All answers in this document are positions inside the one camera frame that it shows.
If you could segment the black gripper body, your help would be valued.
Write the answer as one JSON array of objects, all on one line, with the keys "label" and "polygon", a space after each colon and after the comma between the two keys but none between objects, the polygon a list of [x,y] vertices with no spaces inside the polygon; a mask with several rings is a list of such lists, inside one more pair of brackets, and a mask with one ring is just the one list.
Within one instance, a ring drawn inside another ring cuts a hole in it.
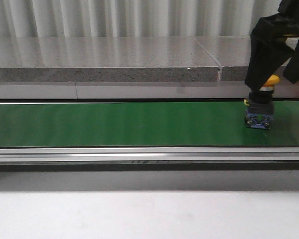
[{"label": "black gripper body", "polygon": [[251,37],[264,42],[299,38],[299,0],[281,1],[278,13],[261,17]]}]

